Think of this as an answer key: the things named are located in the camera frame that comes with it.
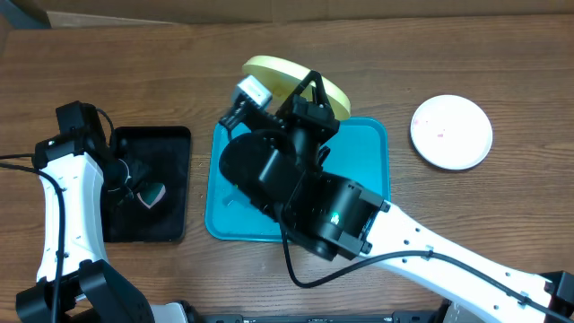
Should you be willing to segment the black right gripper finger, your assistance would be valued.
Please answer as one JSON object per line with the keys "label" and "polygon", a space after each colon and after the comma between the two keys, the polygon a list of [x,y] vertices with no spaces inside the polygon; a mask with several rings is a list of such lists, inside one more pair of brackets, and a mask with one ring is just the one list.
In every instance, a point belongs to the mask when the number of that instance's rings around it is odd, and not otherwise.
{"label": "black right gripper finger", "polygon": [[310,71],[310,75],[311,80],[315,84],[315,87],[312,89],[313,102],[310,105],[312,115],[315,118],[333,118],[335,114],[326,94],[322,75],[314,70]]}
{"label": "black right gripper finger", "polygon": [[286,118],[293,110],[293,102],[296,96],[300,96],[306,88],[309,86],[310,82],[313,80],[313,74],[307,74],[305,78],[299,82],[299,84],[294,88],[294,90],[289,94],[287,99],[280,106],[275,115],[278,118]]}

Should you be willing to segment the yellow green plate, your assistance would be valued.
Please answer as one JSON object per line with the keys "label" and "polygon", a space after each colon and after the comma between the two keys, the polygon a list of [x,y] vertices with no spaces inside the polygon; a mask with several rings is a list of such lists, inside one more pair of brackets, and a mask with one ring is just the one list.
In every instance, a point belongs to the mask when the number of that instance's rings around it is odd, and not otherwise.
{"label": "yellow green plate", "polygon": [[[275,100],[284,102],[310,69],[279,57],[254,56],[242,66],[242,72],[254,76],[273,94]],[[324,76],[322,79],[335,118],[339,121],[349,119],[351,103],[347,95]]]}

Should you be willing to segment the pink green sponge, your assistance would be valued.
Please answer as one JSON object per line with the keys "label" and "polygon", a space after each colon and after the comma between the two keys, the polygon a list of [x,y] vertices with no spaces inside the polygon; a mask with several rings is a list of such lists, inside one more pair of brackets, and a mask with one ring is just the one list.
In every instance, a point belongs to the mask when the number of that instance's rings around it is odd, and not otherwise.
{"label": "pink green sponge", "polygon": [[139,202],[147,209],[152,209],[165,196],[165,185],[159,182],[145,183],[137,192]]}

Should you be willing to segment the white pink plate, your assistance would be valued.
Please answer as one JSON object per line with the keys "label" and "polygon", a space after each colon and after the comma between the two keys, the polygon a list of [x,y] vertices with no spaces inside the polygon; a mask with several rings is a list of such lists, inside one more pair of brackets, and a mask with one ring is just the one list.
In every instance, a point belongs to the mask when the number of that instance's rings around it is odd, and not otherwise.
{"label": "white pink plate", "polygon": [[486,113],[458,95],[439,95],[413,113],[410,137],[416,152],[444,170],[468,170],[481,163],[493,144]]}

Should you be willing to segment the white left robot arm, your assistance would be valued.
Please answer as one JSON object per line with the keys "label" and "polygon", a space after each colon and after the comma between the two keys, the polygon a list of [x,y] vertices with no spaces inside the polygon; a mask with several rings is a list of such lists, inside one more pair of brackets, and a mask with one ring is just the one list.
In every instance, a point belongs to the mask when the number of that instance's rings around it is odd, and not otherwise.
{"label": "white left robot arm", "polygon": [[16,296],[23,322],[195,322],[185,301],[151,305],[108,262],[101,199],[146,210],[166,195],[139,161],[114,156],[103,111],[73,101],[57,108],[58,135],[39,142],[32,173],[45,197],[45,239],[36,284]]}

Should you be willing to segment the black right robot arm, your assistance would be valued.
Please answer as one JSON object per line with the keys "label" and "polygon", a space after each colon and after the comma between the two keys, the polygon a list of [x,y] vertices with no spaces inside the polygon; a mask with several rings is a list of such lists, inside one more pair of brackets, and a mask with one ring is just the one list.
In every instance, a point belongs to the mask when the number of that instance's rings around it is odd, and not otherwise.
{"label": "black right robot arm", "polygon": [[568,322],[573,304],[547,275],[497,264],[428,230],[360,183],[325,172],[326,142],[340,123],[318,72],[308,73],[280,109],[255,77],[236,87],[221,124],[245,125],[219,168],[251,204],[280,226],[284,245],[350,269],[378,265],[464,306],[486,322]]}

